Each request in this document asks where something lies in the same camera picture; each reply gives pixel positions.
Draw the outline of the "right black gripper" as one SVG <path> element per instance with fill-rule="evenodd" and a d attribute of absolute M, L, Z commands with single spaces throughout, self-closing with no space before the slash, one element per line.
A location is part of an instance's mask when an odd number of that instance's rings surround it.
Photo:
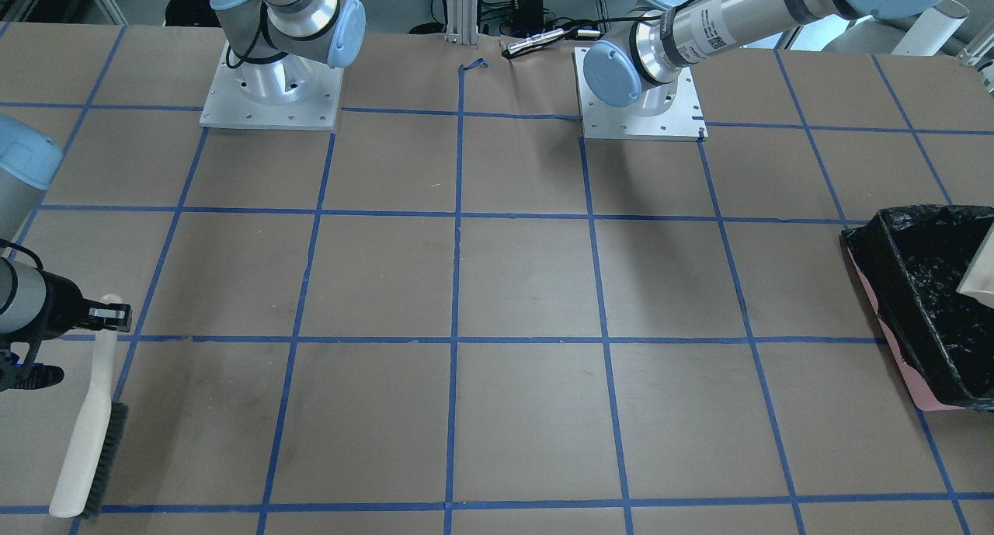
<path fill-rule="evenodd" d="M 78 326 L 89 331 L 128 333 L 127 303 L 89 303 L 70 280 L 48 272 L 2 273 L 1 390 L 34 391 L 63 382 L 61 367 L 38 362 L 43 341 Z"/>

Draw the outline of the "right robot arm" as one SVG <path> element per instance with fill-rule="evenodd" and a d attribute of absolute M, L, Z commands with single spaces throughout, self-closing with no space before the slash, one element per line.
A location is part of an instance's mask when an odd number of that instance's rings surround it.
<path fill-rule="evenodd" d="M 360 0 L 208 0 L 226 33 L 201 125 L 226 129 L 333 128 L 342 72 L 361 50 Z M 63 160 L 61 147 L 2 117 L 2 389 L 38 390 L 64 371 L 36 360 L 40 344 L 72 329 L 127 332 L 121 302 L 84 297 L 14 241 Z"/>

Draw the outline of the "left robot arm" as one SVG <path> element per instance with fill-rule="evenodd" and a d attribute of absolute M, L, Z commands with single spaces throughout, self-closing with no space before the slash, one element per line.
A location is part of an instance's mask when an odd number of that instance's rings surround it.
<path fill-rule="evenodd" d="M 614 108 L 677 81 L 684 68 L 831 16 L 901 19 L 943 0 L 636 0 L 583 55 L 579 74 Z"/>

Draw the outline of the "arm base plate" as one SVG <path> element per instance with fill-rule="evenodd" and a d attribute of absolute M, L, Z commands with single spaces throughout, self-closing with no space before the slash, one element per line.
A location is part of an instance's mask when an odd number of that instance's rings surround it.
<path fill-rule="evenodd" d="M 203 127 L 333 132 L 345 69 L 298 55 L 231 69 L 235 56 L 227 50 L 225 43 L 199 118 Z"/>
<path fill-rule="evenodd" d="M 588 50 L 574 49 L 584 138 L 691 142 L 709 138 L 691 68 L 683 68 L 668 85 L 646 90 L 632 106 L 613 107 L 594 95 L 583 75 Z"/>

